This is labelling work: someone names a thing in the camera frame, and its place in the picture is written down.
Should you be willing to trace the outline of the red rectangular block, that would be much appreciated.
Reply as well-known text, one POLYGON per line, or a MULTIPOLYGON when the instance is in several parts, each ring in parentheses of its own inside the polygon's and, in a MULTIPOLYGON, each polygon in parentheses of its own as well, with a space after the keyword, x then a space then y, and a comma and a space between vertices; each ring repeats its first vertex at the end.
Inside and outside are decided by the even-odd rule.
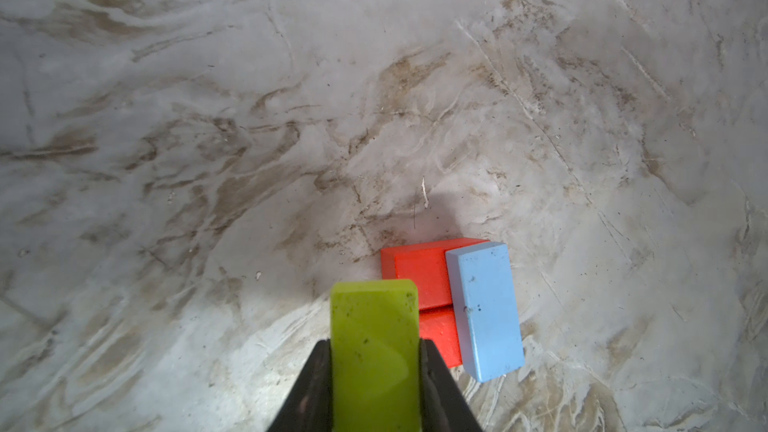
POLYGON ((460 366, 462 355, 452 305, 422 310, 419 315, 420 337, 432 340, 448 368, 460 366))
POLYGON ((446 265, 447 251, 484 243, 484 239, 457 238, 380 250, 383 279, 408 279, 418 289, 419 310, 452 304, 446 265))

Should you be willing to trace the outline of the lime green block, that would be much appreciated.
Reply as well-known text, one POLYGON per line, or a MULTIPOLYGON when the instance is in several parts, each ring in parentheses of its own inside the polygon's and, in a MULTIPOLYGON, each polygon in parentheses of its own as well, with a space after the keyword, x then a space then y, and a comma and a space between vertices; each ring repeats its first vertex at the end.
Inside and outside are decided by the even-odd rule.
POLYGON ((407 279, 343 282, 330 294, 333 429, 419 431, 419 307, 407 279))

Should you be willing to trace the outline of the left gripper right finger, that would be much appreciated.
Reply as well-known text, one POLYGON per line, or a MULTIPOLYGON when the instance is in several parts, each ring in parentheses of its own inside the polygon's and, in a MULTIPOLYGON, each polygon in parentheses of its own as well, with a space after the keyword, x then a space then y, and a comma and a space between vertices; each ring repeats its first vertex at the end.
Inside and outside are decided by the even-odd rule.
POLYGON ((422 430, 481 432, 435 343, 421 339, 419 354, 422 430))

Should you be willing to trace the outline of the light blue block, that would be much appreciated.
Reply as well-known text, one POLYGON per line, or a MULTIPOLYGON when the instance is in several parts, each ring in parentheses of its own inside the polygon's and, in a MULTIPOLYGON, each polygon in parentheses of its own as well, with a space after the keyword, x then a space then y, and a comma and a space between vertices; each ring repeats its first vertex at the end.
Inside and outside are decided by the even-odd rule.
POLYGON ((508 247, 483 242, 446 253, 463 367, 488 382, 525 363, 508 247))

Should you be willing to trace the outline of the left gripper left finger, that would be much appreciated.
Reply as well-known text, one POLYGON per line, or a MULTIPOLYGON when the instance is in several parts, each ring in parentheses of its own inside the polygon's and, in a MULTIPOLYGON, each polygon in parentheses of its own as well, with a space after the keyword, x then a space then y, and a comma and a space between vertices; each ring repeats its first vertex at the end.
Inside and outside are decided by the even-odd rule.
POLYGON ((332 361, 329 339, 312 349, 277 416, 268 428, 280 431, 331 431, 332 361))

